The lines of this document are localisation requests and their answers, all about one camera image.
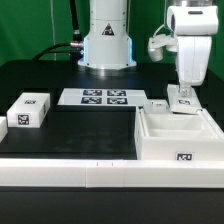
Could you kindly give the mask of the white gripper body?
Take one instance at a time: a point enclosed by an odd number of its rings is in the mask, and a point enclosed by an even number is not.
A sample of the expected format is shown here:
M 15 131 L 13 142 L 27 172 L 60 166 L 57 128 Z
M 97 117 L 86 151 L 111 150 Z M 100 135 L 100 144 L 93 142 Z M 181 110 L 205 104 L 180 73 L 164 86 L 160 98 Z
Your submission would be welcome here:
M 210 57 L 210 36 L 178 36 L 176 70 L 181 86 L 200 86 Z

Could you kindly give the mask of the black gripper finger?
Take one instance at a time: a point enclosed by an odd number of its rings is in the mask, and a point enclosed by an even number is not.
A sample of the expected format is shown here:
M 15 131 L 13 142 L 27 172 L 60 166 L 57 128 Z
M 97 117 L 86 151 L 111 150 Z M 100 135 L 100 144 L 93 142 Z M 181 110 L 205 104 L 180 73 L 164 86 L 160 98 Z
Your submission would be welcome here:
M 181 86 L 179 92 L 182 97 L 188 97 L 191 95 L 191 87 L 190 86 Z

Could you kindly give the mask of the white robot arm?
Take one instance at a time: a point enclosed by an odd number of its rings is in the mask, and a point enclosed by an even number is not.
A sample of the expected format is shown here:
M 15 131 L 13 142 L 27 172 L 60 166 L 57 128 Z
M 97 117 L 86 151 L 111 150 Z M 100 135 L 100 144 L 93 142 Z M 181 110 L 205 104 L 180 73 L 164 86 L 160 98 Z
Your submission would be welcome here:
M 90 0 L 90 31 L 84 38 L 84 56 L 79 64 L 92 69 L 119 70 L 134 66 L 132 40 L 126 31 L 127 0 Z M 218 7 L 213 0 L 165 0 L 163 26 L 148 42 L 152 61 L 163 51 L 176 54 L 179 93 L 190 94 L 203 83 L 212 36 L 218 32 Z

